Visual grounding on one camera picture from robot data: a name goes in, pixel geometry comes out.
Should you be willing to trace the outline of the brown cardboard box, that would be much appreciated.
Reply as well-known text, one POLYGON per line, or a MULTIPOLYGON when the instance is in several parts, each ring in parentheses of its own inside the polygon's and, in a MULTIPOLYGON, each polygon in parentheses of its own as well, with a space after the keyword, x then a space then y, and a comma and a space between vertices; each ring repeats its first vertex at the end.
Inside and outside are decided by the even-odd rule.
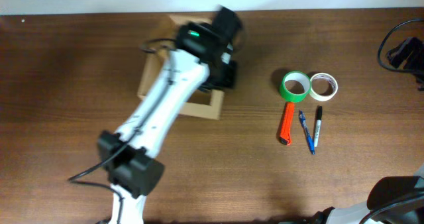
POLYGON ((169 75, 173 83, 163 99, 165 105, 179 109, 180 115, 218 120, 221 114, 224 92, 214 89, 206 98, 197 90, 208 75, 207 68, 199 65, 187 52, 159 51, 148 54, 137 95, 144 99, 156 85, 167 85, 169 75))

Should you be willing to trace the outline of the white masking tape roll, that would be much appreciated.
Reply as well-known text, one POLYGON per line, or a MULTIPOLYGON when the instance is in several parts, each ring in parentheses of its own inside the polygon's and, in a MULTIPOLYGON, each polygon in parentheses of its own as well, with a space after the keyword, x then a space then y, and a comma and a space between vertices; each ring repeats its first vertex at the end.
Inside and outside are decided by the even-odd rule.
POLYGON ((316 73, 311 78, 310 96, 317 101, 329 101, 337 94, 337 80, 327 73, 316 73))

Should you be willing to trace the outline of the green tape roll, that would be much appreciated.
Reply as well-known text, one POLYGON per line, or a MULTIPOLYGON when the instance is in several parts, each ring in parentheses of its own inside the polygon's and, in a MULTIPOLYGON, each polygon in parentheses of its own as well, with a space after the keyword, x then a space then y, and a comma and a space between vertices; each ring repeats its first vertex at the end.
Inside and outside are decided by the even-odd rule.
POLYGON ((280 95, 286 101, 299 103, 311 91, 311 81, 303 72, 288 72, 280 85, 280 95))

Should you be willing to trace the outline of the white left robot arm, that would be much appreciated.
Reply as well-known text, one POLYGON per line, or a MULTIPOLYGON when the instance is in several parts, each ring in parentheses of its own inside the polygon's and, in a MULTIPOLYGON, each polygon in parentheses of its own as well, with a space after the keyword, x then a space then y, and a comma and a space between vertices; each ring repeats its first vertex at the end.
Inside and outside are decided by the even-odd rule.
POLYGON ((110 223, 142 223, 147 195, 165 166, 155 158, 184 103, 197 91, 232 88, 237 63, 233 42, 242 30, 238 15, 221 7, 211 23, 182 25, 152 88, 113 133, 103 131, 97 147, 114 193, 110 223))

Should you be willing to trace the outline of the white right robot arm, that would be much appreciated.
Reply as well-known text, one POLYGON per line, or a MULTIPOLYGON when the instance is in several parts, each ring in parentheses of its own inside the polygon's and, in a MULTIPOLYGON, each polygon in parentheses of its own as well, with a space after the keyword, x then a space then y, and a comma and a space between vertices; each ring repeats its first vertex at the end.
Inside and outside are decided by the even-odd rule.
MULTIPOLYGON (((411 37, 386 53, 393 68, 423 71, 423 41, 411 37)), ((389 176, 373 187, 367 201, 349 208, 318 211, 310 223, 423 224, 423 167, 412 176, 389 176)))

